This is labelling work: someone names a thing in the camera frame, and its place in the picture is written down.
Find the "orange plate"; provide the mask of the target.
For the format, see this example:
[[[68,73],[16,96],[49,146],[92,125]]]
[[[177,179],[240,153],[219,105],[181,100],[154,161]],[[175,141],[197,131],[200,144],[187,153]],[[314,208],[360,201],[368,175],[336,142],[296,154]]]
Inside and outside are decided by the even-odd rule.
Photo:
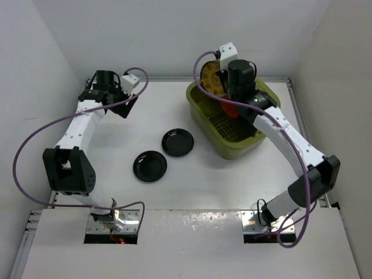
[[[220,106],[229,118],[237,119],[239,117],[239,113],[234,104],[220,101]]]

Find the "yellow patterned brown-rim plate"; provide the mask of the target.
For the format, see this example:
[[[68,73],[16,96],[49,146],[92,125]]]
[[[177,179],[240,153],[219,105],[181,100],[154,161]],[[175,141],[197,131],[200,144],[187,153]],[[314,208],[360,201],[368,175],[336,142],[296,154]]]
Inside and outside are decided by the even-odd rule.
[[[219,98],[226,96],[220,78],[216,74],[220,70],[220,63],[217,60],[206,62],[200,71],[202,87],[210,94]]]

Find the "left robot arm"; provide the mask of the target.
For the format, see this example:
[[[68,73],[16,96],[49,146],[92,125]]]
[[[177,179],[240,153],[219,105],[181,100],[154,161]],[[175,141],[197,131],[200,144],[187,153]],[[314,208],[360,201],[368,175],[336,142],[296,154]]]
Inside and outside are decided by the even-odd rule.
[[[114,198],[104,198],[96,188],[96,172],[87,150],[108,105],[118,103],[111,111],[122,118],[128,116],[135,103],[130,97],[139,83],[139,78],[130,73],[119,76],[113,71],[96,71],[78,96],[76,116],[64,136],[42,154],[51,190],[72,196],[82,205],[95,206],[91,212],[94,221],[114,232],[124,228],[125,215],[115,209]]]

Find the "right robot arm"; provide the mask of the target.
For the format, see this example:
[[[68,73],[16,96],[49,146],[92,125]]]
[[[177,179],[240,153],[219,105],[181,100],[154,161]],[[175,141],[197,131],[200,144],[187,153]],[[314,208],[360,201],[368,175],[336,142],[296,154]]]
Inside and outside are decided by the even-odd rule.
[[[247,60],[234,59],[221,65],[220,70],[221,84],[229,100],[236,102],[239,115],[269,138],[298,177],[262,207],[258,216],[262,225],[269,226],[280,216],[305,208],[332,190],[340,160],[312,146],[286,119],[274,98],[256,89],[256,67]]]

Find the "black plate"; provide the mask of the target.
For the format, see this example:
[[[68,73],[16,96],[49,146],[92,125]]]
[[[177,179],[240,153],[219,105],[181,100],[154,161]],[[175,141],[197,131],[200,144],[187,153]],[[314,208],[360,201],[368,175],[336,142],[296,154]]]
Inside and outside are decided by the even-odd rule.
[[[164,152],[174,158],[180,158],[189,154],[194,147],[194,137],[182,128],[169,130],[162,137],[162,148]]]
[[[160,180],[167,171],[167,160],[158,151],[145,151],[133,163],[133,173],[143,183]]]

